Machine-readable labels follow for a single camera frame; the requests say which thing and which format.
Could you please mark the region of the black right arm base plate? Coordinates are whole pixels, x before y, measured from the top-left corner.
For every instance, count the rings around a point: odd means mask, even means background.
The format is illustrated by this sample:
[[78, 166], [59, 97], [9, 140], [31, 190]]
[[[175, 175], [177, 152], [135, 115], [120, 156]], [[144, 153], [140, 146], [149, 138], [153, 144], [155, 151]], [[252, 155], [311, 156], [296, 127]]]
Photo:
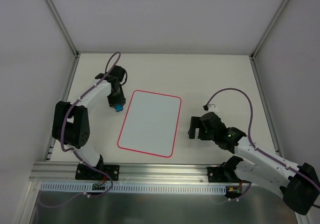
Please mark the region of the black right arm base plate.
[[240, 183], [240, 179], [235, 172], [224, 167], [207, 167], [208, 182], [213, 183]]

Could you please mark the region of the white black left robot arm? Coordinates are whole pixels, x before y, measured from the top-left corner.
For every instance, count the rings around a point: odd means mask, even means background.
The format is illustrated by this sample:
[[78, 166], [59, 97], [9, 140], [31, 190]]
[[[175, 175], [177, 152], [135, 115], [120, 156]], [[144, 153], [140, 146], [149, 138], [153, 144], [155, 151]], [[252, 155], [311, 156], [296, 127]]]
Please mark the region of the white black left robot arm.
[[126, 103], [123, 85], [127, 79], [127, 71], [114, 66], [107, 75], [99, 73], [93, 85], [73, 101], [59, 101], [55, 105], [52, 137], [60, 142], [64, 152], [72, 151], [79, 159], [77, 180], [98, 180], [108, 173], [103, 157], [89, 144], [89, 112], [104, 99], [116, 112], [122, 111]]

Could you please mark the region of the blue whiteboard eraser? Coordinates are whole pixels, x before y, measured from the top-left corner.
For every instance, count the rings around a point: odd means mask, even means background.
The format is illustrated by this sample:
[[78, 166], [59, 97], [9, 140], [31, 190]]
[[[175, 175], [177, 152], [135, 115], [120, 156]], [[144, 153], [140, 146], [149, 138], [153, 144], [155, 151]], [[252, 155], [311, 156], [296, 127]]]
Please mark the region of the blue whiteboard eraser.
[[122, 110], [121, 110], [121, 104], [117, 104], [117, 107], [118, 107], [118, 111], [116, 111], [116, 112], [122, 111]]

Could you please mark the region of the pink framed whiteboard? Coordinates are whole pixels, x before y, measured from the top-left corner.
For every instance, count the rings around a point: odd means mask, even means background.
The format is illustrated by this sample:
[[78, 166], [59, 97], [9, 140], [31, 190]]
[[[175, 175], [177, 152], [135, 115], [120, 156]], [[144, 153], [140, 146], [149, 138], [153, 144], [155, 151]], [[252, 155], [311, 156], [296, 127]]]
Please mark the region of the pink framed whiteboard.
[[170, 158], [173, 155], [182, 99], [135, 90], [117, 141], [120, 149]]

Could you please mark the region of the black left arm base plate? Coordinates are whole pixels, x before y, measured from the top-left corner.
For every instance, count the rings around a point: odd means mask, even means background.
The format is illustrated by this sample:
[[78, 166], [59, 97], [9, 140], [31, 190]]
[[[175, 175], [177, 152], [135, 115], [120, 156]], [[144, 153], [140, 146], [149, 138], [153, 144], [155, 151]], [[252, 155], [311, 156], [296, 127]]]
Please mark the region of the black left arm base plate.
[[[118, 181], [119, 177], [119, 171], [120, 166], [119, 165], [102, 165], [102, 171], [105, 172], [110, 176], [112, 181]], [[87, 167], [84, 164], [78, 164], [76, 173], [75, 173], [75, 179], [76, 180], [102, 180], [105, 175], [103, 175], [100, 172], [97, 172], [95, 170], [92, 170], [91, 168]]]

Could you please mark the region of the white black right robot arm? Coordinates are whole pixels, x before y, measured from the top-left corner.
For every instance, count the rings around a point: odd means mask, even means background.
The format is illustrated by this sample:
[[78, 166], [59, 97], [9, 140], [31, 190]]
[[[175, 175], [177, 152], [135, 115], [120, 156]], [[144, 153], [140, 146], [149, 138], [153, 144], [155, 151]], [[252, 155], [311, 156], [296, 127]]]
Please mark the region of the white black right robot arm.
[[252, 143], [249, 136], [226, 127], [213, 112], [190, 119], [189, 139], [213, 141], [232, 157], [214, 171], [208, 171], [210, 182], [248, 181], [279, 196], [294, 212], [307, 215], [320, 195], [320, 180], [315, 169], [288, 161]]

